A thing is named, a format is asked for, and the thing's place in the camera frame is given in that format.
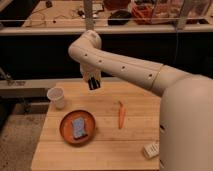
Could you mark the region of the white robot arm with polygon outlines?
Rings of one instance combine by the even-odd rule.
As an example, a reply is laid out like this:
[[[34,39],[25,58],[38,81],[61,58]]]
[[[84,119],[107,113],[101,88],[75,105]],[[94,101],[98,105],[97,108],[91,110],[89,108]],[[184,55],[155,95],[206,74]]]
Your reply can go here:
[[[161,98],[159,171],[213,171],[213,79],[101,49],[93,30],[68,49],[83,67],[98,69]]]

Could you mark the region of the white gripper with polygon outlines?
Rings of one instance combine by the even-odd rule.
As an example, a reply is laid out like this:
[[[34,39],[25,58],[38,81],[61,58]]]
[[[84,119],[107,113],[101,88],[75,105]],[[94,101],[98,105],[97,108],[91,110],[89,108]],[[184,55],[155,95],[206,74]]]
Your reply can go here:
[[[94,68],[90,65],[81,64],[80,65],[80,73],[85,82],[88,82],[90,78],[94,78],[98,81],[101,80],[101,71],[97,68]]]

